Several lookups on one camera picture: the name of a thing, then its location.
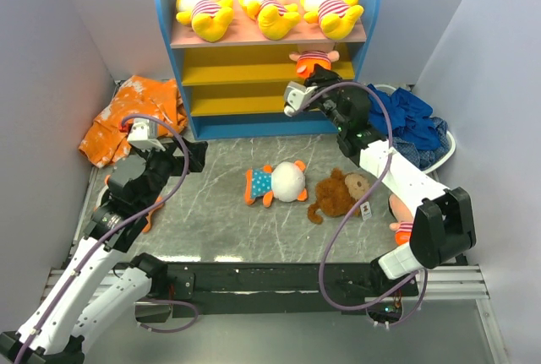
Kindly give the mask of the boy doll striped shirt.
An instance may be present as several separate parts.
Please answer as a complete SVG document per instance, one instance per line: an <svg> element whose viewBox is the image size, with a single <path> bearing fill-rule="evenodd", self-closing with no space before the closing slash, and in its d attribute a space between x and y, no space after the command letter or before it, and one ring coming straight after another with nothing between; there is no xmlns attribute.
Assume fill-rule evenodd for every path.
<svg viewBox="0 0 541 364"><path fill-rule="evenodd" d="M295 62L295 73L301 79L307 79L319 65L331 70L332 63L340 59L340 53L332 43L304 43L290 52L289 59Z"/></svg>

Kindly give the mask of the yellow frog plush front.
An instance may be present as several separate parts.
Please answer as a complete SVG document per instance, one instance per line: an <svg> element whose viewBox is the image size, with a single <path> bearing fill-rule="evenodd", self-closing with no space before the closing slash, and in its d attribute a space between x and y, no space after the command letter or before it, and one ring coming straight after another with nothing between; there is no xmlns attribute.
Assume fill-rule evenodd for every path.
<svg viewBox="0 0 541 364"><path fill-rule="evenodd" d="M303 18L308 24L317 24L323 35L340 41L352 32L360 20L364 7L359 0L299 0Z"/></svg>

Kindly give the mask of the yellow frog plush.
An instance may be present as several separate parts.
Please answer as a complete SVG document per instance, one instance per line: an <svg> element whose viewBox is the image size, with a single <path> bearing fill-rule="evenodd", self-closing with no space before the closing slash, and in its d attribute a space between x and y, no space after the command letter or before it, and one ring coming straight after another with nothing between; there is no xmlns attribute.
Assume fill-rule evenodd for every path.
<svg viewBox="0 0 541 364"><path fill-rule="evenodd" d="M176 0L176 21L201 39L219 41L234 18L233 0Z"/></svg>
<svg viewBox="0 0 541 364"><path fill-rule="evenodd" d="M246 15L255 21L269 40L284 38L301 20L296 3L286 0L238 0Z"/></svg>
<svg viewBox="0 0 541 364"><path fill-rule="evenodd" d="M359 0L299 0L303 18L308 24L317 24L323 35L340 41L352 32L360 20L364 7Z"/></svg>

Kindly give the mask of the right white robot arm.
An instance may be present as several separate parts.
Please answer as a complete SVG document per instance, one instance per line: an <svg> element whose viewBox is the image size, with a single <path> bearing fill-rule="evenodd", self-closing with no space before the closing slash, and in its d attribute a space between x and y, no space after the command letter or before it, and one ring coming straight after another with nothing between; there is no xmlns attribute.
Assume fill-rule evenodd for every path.
<svg viewBox="0 0 541 364"><path fill-rule="evenodd" d="M290 117L321 111L339 131L341 152L399 201L394 215L406 224L409 238L372 262L369 278L376 293L389 295L406 275L438 267L475 246L470 195L432 179L396 149L388 95L317 66L304 84L289 83L283 98Z"/></svg>

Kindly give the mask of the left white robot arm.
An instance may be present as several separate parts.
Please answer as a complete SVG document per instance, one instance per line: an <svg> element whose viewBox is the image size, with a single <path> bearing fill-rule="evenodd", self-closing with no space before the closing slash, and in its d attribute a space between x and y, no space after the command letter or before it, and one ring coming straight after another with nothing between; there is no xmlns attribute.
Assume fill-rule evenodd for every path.
<svg viewBox="0 0 541 364"><path fill-rule="evenodd" d="M103 294L98 285L125 257L150 215L168 199L170 177L184 179L205 167L206 142L173 142L137 150L105 181L76 251L43 303L16 331L1 334L1 354L12 363L81 363L96 336L139 299L170 289L167 263L142 253Z"/></svg>

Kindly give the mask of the blue pink yellow toy shelf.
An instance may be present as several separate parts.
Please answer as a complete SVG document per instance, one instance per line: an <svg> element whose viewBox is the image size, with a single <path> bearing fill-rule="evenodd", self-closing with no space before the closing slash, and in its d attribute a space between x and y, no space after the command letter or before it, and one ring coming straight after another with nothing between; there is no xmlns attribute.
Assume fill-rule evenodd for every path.
<svg viewBox="0 0 541 364"><path fill-rule="evenodd" d="M282 41L269 41L240 6L224 38L201 40L176 19L176 0L155 0L158 24L197 139L335 133L318 111L283 112L283 93L296 79L288 55L300 44L324 43L320 30L301 23Z"/></svg>

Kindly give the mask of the white plush blue dotted dress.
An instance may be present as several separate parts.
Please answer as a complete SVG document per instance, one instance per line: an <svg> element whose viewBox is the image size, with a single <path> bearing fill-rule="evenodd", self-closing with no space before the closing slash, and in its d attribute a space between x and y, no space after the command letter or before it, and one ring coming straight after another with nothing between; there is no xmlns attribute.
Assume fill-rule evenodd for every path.
<svg viewBox="0 0 541 364"><path fill-rule="evenodd" d="M305 181L306 165L301 160L283 161L276 167L265 165L261 169L249 169L245 173L244 202L251 205L262 198L268 208L274 199L284 203L304 202L308 199Z"/></svg>

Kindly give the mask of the brown monkey plush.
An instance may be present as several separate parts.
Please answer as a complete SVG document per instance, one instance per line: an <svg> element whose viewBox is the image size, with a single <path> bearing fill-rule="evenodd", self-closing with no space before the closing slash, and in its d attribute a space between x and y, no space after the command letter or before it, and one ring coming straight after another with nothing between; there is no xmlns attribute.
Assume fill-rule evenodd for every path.
<svg viewBox="0 0 541 364"><path fill-rule="evenodd" d="M354 204L370 190L371 184L357 172L345 173L335 167L331 174L315 186L315 201L308 207L310 222L319 225L325 216L336 218L346 215Z"/></svg>

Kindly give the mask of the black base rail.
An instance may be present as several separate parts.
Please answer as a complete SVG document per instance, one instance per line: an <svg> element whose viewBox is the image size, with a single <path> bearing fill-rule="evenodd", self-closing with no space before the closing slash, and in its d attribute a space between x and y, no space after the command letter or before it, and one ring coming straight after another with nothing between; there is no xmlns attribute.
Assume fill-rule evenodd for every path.
<svg viewBox="0 0 541 364"><path fill-rule="evenodd" d="M162 322L166 314L190 318L193 304L201 315L330 312L320 294L355 306L380 296L396 280L376 274L369 263L165 263L158 282L136 313L146 323Z"/></svg>

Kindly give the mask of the aluminium frame rail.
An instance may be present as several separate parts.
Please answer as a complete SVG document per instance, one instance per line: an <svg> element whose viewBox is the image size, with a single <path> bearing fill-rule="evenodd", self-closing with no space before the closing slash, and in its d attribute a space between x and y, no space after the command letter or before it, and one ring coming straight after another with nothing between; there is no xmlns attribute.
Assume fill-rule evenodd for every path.
<svg viewBox="0 0 541 364"><path fill-rule="evenodd" d="M89 363L504 363L481 270L447 264L367 312L166 314L136 306L96 336Z"/></svg>

